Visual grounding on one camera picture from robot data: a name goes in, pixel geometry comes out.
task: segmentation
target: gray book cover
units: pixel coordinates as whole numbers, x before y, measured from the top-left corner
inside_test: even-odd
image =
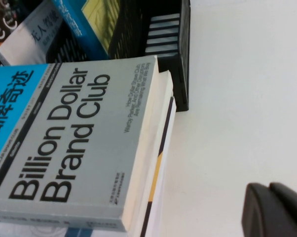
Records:
[[[0,68],[3,84],[20,74],[34,89],[26,104],[20,99],[6,111],[7,121],[21,113],[2,130],[0,221],[126,231],[131,175],[158,85],[156,57]]]
[[[161,215],[164,172],[167,160],[170,137],[176,113],[175,100],[171,98],[171,107],[168,108],[163,137],[160,143],[158,161],[156,163],[154,181],[151,186],[148,206],[143,221],[141,236],[155,237],[152,231],[158,232],[159,217]],[[0,237],[127,237],[127,233],[100,231],[77,228],[61,228],[48,226],[30,226],[10,223],[0,223]]]

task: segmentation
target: black plastic organizer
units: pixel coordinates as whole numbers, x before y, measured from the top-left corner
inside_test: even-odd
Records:
[[[149,37],[151,18],[176,13],[180,14],[179,30],[171,35],[178,37],[177,49],[172,50],[176,55],[158,57],[158,65],[160,72],[169,70],[172,74],[177,112],[181,112],[189,106],[190,0],[120,0],[109,56],[121,59],[148,55],[147,41],[154,38]]]

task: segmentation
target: blue book cover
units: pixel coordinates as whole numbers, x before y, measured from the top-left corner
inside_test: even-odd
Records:
[[[119,17],[119,0],[53,0],[92,60],[108,59]]]

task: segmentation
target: book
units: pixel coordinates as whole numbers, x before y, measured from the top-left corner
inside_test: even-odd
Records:
[[[158,161],[156,163],[154,181],[152,183],[146,218],[143,222],[141,236],[158,237],[161,216],[162,193],[164,190],[164,170],[170,137],[174,124],[176,104],[172,99],[172,106],[168,111],[167,120],[160,144]],[[99,231],[91,229],[26,226],[18,224],[0,223],[0,237],[126,237],[125,233],[112,231]]]
[[[53,0],[91,60],[109,58],[120,0]]]
[[[0,61],[4,65],[87,60],[51,0],[0,0]]]
[[[155,56],[0,67],[0,221],[137,233],[172,94],[159,78]]]

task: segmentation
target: stack of books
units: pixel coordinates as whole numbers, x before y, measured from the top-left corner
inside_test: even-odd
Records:
[[[0,67],[0,237],[155,237],[176,104],[157,56]]]
[[[152,17],[145,54],[160,58],[177,55],[179,21],[180,14]]]

